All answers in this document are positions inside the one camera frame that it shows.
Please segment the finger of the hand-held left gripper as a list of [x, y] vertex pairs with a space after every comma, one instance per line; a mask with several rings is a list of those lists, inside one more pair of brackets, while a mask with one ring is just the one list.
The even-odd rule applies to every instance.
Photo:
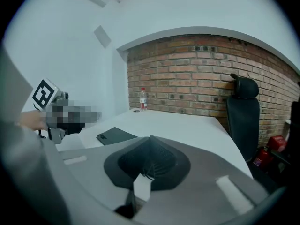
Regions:
[[90, 106], [64, 106], [58, 113], [58, 128], [67, 135], [78, 134], [87, 124], [97, 123], [102, 113]]

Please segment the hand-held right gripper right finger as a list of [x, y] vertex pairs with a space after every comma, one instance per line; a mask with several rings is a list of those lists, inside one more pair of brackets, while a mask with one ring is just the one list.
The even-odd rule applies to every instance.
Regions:
[[174, 189], [152, 191], [150, 199], [134, 216], [144, 225], [218, 225], [238, 216], [216, 180], [227, 176], [254, 206], [268, 192], [219, 155], [177, 141], [157, 137], [157, 140], [184, 153], [191, 168], [186, 178]]

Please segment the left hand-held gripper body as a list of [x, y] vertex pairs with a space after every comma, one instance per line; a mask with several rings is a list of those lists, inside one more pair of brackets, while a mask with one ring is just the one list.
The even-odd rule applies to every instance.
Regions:
[[43, 78], [32, 95], [33, 106], [42, 112], [47, 126], [48, 139], [61, 144], [66, 131], [59, 123], [63, 106], [68, 105], [68, 93], [63, 92], [49, 79]]

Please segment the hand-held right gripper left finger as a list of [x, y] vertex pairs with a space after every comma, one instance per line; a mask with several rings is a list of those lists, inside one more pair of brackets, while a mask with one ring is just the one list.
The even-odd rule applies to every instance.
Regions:
[[146, 152], [143, 148], [146, 137], [138, 137], [120, 143], [88, 149], [60, 151], [59, 155], [81, 186], [104, 207], [112, 211], [138, 212], [150, 202], [152, 181], [141, 172], [129, 183], [129, 188], [116, 186], [106, 174], [112, 172], [118, 181], [124, 178], [117, 175], [118, 162], [111, 155], [126, 154], [126, 149], [138, 147], [138, 154], [130, 161], [136, 162]]

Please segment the black keyboard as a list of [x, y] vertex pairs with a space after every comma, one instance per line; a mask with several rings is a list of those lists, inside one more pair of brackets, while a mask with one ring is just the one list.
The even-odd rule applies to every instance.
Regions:
[[113, 127], [96, 136], [97, 140], [101, 142], [104, 146], [131, 140], [136, 137], [137, 136], [123, 131], [117, 127]]

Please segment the white table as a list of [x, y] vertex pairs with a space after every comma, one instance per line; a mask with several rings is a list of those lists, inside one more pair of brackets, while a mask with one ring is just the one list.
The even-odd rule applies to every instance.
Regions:
[[113, 127], [138, 137], [159, 136], [213, 152], [248, 176], [251, 172], [232, 138], [214, 117], [171, 112], [132, 109], [83, 129], [79, 134], [66, 136], [57, 145], [58, 151], [102, 146], [96, 136]]

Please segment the clear red-capped water bottle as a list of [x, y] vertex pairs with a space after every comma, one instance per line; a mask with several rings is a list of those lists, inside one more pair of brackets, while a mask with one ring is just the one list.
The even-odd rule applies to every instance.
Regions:
[[145, 88], [141, 88], [140, 92], [140, 109], [141, 111], [147, 110], [147, 94]]

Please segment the red fire extinguisher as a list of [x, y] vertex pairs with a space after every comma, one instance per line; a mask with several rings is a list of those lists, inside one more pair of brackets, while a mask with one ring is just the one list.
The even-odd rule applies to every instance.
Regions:
[[273, 160], [270, 149], [268, 146], [260, 147], [253, 164], [259, 167], [262, 170], [265, 170], [270, 162]]

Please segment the black high-back office chair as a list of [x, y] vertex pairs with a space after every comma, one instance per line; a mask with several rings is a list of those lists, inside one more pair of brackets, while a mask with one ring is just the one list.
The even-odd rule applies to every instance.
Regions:
[[253, 164], [258, 148], [260, 107], [257, 100], [259, 88], [257, 83], [249, 78], [231, 74], [234, 81], [234, 94], [226, 100], [226, 111], [229, 133], [243, 158], [245, 159], [254, 179], [271, 194], [284, 182], [287, 172], [280, 173], [279, 163], [289, 165], [290, 144], [282, 152], [271, 150], [273, 160], [265, 170]]

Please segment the red box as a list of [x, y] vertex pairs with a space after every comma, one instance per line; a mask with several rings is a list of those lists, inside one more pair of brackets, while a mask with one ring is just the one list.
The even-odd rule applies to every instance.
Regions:
[[278, 152], [282, 152], [286, 148], [286, 145], [287, 145], [287, 141], [281, 135], [270, 137], [269, 141], [267, 143], [267, 146], [271, 150], [275, 150], [275, 151], [278, 151]]

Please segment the grey wall plate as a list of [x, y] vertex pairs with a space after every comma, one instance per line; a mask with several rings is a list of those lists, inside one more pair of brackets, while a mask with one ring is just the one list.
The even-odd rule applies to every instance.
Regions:
[[101, 25], [99, 25], [94, 30], [94, 34], [104, 48], [106, 48], [111, 43], [110, 37], [107, 35], [106, 31], [103, 29]]

